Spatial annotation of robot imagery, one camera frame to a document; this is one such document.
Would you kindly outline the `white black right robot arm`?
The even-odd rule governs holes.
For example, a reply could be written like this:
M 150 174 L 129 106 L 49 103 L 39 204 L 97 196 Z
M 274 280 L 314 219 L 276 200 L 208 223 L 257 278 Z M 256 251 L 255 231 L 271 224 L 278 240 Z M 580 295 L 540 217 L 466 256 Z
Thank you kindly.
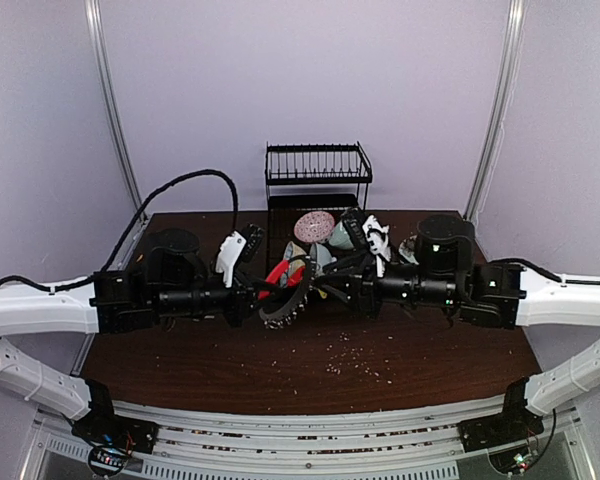
M 325 266 L 315 284 L 357 311 L 375 315 L 393 303 L 439 308 L 482 328 L 600 327 L 600 276 L 555 274 L 520 258 L 476 264 L 469 221 L 447 214 L 420 221 L 411 258 L 393 253 L 376 218 L 344 224 L 356 251 Z M 513 441 L 531 418 L 599 385 L 600 338 L 562 364 L 511 384 L 493 433 Z

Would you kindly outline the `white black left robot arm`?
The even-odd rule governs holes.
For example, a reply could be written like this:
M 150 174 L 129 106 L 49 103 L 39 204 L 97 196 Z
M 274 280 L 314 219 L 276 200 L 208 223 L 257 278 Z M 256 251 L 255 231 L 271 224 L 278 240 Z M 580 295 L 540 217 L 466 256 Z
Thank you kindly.
M 118 334 L 177 318 L 222 315 L 233 327 L 259 314 L 268 327 L 288 324 L 305 301 L 316 272 L 313 253 L 297 284 L 281 288 L 240 270 L 262 240 L 255 225 L 221 243 L 212 269 L 199 256 L 196 235 L 166 229 L 148 236 L 144 252 L 124 270 L 106 268 L 66 284 L 36 285 L 13 276 L 0 280 L 0 386 L 55 410 L 97 437 L 117 442 L 124 433 L 106 386 L 65 376 L 17 352 L 11 335 L 79 332 Z

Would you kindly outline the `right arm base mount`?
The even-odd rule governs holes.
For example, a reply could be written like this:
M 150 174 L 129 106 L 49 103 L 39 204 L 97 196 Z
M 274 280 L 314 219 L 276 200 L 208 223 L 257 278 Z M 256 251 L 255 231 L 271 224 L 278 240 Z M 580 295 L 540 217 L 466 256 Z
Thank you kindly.
M 487 450 L 490 465 L 513 476 L 528 471 L 539 455 L 544 424 L 533 414 L 499 413 L 462 421 L 458 432 L 466 453 Z

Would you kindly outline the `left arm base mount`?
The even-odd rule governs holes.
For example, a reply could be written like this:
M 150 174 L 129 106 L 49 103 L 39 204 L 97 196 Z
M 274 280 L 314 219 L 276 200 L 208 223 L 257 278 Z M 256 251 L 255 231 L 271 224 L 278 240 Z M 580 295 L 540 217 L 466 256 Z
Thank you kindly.
M 71 433 L 91 447 L 87 465 L 99 477 L 120 474 L 135 453 L 153 452 L 159 426 L 150 421 L 114 415 L 108 419 L 69 420 Z

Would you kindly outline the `large grey red keyring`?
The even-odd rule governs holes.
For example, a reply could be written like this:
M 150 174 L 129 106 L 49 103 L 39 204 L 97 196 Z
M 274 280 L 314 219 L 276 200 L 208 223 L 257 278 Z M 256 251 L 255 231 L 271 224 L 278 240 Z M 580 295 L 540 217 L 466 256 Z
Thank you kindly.
M 307 301 L 316 274 L 316 262 L 307 253 L 281 260 L 259 292 L 258 315 L 267 329 L 289 326 Z

